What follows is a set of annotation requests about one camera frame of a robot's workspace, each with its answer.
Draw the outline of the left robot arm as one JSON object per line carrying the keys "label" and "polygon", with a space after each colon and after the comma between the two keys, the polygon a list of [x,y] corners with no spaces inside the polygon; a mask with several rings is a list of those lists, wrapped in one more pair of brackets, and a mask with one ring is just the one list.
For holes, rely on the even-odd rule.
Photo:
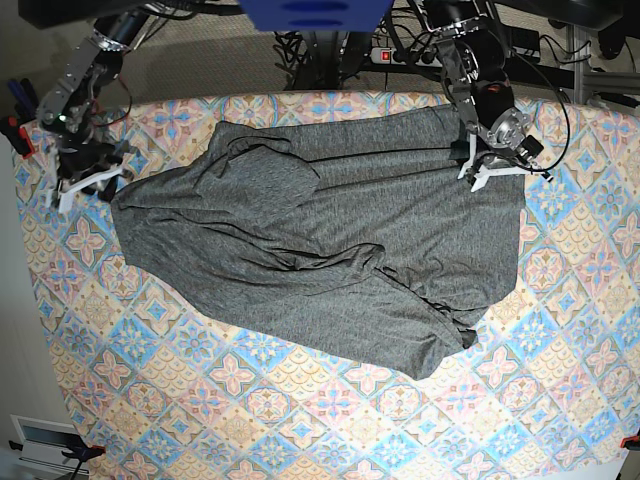
{"label": "left robot arm", "polygon": [[531,117],[515,106],[504,70],[504,35],[488,1],[423,1],[435,37],[442,86],[468,133],[469,158],[458,173],[476,192],[492,177],[553,176],[537,165],[542,144],[529,134]]}

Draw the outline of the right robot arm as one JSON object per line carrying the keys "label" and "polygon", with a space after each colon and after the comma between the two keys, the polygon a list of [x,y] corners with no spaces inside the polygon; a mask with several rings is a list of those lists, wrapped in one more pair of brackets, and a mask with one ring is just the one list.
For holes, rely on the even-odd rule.
{"label": "right robot arm", "polygon": [[60,213],[71,210],[79,193],[110,202],[118,180],[133,178],[123,165],[129,145],[115,145],[109,124],[94,115],[101,90],[120,78],[124,56],[148,19],[140,10],[98,19],[37,109],[37,123],[53,136],[55,180],[46,204]]}

